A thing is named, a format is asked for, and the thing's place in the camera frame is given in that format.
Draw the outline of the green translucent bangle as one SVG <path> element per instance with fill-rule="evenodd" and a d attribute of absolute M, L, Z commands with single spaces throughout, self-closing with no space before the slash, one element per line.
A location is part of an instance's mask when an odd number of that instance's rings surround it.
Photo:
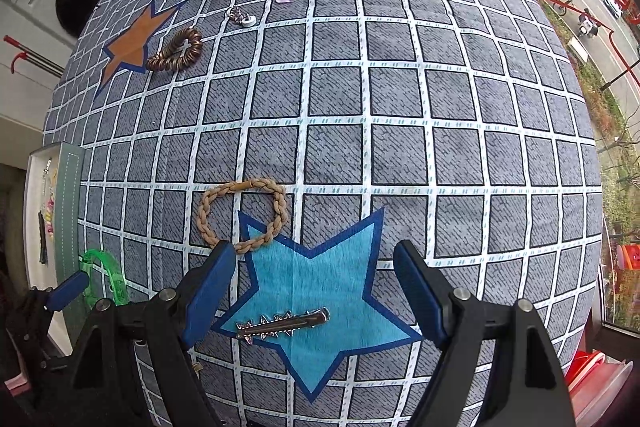
<path fill-rule="evenodd" d="M 116 306 L 126 306 L 129 303 L 129 296 L 125 277 L 120 272 L 119 264 L 116 259 L 107 251 L 96 251 L 89 249 L 85 251 L 81 257 L 80 269 L 91 277 L 94 262 L 99 262 L 103 270 L 106 272 L 108 283 L 110 283 L 111 291 Z"/>

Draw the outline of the silver spiked hair clip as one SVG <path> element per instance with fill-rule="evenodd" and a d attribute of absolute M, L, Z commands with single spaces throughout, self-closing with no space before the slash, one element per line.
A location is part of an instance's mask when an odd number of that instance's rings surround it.
<path fill-rule="evenodd" d="M 285 314 L 274 314 L 271 319 L 262 315 L 256 323 L 246 321 L 236 324 L 235 338 L 251 345 L 255 338 L 278 338 L 281 334 L 292 336 L 299 329 L 313 329 L 326 324 L 329 319 L 330 311 L 326 307 L 302 314 L 286 311 Z"/>

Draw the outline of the white jewelry tray box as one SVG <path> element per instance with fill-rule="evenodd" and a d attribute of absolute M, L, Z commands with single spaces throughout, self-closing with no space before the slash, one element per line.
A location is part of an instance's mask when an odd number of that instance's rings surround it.
<path fill-rule="evenodd" d="M 28 158 L 23 244 L 27 283 L 56 287 L 80 269 L 79 193 L 84 150 L 58 142 L 35 150 Z M 38 211 L 46 221 L 48 263 L 39 262 Z"/>

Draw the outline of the black hair claw clip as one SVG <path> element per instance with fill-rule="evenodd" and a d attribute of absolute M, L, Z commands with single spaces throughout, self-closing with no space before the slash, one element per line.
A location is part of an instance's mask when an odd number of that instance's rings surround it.
<path fill-rule="evenodd" d="M 46 265 L 48 263 L 47 231 L 46 221 L 44 221 L 43 213 L 41 210 L 38 211 L 38 225 L 40 239 L 39 262 L 42 265 Z"/>

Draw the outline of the red plastic container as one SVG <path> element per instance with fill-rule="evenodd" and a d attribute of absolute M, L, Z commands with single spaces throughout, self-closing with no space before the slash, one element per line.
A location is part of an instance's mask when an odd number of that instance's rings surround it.
<path fill-rule="evenodd" d="M 578 350 L 565 375 L 577 427 L 597 424 L 634 369 L 633 361 L 609 359 L 604 352 Z"/>

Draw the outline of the grey checked tablecloth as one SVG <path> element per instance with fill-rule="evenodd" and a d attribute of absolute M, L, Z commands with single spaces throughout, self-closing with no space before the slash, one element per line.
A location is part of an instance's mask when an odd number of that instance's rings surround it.
<path fill-rule="evenodd" d="M 257 24 L 243 28 L 237 6 Z M 55 88 L 47 142 L 85 152 L 80 246 L 131 299 L 207 255 L 206 188 L 285 188 L 283 235 L 330 301 L 357 274 L 340 233 L 380 212 L 371 295 L 414 321 L 403 239 L 488 303 L 527 299 L 562 366 L 600 265 L 602 187 L 574 68 L 536 0 L 100 0 Z"/>

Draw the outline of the small silver charm clip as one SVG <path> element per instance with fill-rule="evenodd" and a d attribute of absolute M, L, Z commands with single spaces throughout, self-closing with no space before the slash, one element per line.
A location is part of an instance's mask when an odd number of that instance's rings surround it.
<path fill-rule="evenodd" d="M 243 28 L 250 28 L 257 24 L 257 20 L 254 15 L 248 14 L 237 6 L 232 6 L 230 9 L 228 9 L 226 15 L 228 19 L 232 21 L 232 23 Z"/>

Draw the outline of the red handled metal rod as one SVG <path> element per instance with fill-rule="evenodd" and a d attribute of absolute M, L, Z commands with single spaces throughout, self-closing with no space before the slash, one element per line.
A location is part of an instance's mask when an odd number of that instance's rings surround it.
<path fill-rule="evenodd" d="M 4 35 L 3 41 L 10 46 L 14 46 L 15 49 L 18 49 L 18 52 L 14 55 L 10 65 L 10 71 L 12 74 L 15 72 L 16 63 L 18 61 L 24 61 L 28 64 L 32 64 L 32 66 L 42 69 L 43 72 L 47 72 L 56 78 L 61 78 L 63 76 L 64 68 L 50 60 L 50 58 L 47 58 L 28 46 L 25 46 L 23 43 L 20 43 L 9 35 Z"/>

